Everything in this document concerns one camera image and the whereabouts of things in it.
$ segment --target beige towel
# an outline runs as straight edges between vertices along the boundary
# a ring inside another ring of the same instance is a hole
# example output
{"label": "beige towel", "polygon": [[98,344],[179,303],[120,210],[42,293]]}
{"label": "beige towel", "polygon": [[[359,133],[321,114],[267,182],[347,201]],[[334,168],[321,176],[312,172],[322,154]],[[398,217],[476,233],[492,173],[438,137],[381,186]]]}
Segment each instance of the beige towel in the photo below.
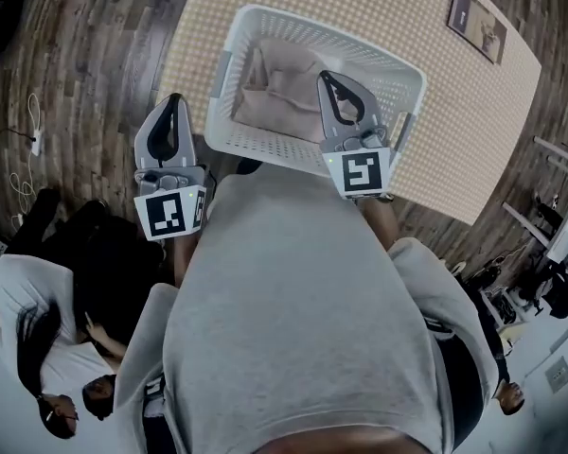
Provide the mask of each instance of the beige towel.
{"label": "beige towel", "polygon": [[324,141],[317,78],[325,69],[306,47],[260,41],[234,121],[313,143]]}

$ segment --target white laundry basket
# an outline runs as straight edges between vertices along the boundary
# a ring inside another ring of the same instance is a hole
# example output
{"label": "white laundry basket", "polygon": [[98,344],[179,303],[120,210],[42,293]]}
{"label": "white laundry basket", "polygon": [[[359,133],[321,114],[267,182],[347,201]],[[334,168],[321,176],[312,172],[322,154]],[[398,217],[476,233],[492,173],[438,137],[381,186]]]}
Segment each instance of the white laundry basket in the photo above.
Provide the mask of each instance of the white laundry basket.
{"label": "white laundry basket", "polygon": [[[400,114],[417,116],[427,79],[415,66],[331,26],[287,11],[248,5],[238,11],[219,60],[204,128],[204,138],[211,148],[329,176],[319,145],[232,119],[243,84],[240,80],[244,64],[252,59],[253,49],[265,38],[304,45],[314,51],[329,70],[360,82],[376,96],[383,123],[390,131],[398,124]],[[404,144],[414,119],[406,119],[405,123]]]}

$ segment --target glasses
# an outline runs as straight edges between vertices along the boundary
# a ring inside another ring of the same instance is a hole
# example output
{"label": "glasses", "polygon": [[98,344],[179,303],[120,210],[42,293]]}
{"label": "glasses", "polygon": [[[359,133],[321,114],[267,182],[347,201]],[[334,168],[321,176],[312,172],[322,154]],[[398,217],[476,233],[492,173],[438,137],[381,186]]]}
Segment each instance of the glasses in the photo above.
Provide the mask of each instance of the glasses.
{"label": "glasses", "polygon": [[[50,421],[50,419],[53,418],[53,415],[57,415],[54,410],[48,413],[48,415],[46,416],[46,422]],[[75,417],[72,417],[71,415],[58,415],[58,417],[62,417],[63,419],[78,420],[77,415]]]}

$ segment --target beige checkered tablecloth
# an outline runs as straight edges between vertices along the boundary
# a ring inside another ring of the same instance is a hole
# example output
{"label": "beige checkered tablecloth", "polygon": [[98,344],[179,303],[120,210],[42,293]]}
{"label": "beige checkered tablecloth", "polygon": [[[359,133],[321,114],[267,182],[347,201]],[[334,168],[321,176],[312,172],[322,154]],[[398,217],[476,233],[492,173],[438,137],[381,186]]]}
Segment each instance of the beige checkered tablecloth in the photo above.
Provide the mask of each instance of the beige checkered tablecloth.
{"label": "beige checkered tablecloth", "polygon": [[473,224],[520,136],[541,65],[506,25],[493,65],[446,27],[451,0],[189,0],[169,50],[159,99],[182,93],[204,131],[217,61],[232,20],[249,3],[339,27],[404,58],[427,75],[427,94],[392,192]]}

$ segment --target white wall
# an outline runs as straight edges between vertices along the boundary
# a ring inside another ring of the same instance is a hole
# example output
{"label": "white wall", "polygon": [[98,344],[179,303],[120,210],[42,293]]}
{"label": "white wall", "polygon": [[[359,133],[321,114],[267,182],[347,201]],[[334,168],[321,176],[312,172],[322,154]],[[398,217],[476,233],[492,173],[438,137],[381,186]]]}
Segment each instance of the white wall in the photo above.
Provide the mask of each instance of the white wall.
{"label": "white wall", "polygon": [[[568,429],[568,384],[553,394],[544,375],[559,357],[564,356],[568,363],[568,340],[549,358],[550,347],[567,329],[568,318],[552,318],[548,308],[526,326],[507,358],[511,380],[523,386],[524,407],[506,417],[498,403],[491,402],[480,425],[457,450],[459,454],[568,454],[568,432],[555,436],[556,431]],[[555,450],[541,451],[552,445]]]}
{"label": "white wall", "polygon": [[71,396],[80,416],[78,433],[63,441],[44,428],[35,400],[0,360],[0,454],[118,454],[114,415],[99,422],[86,411],[80,393]]}

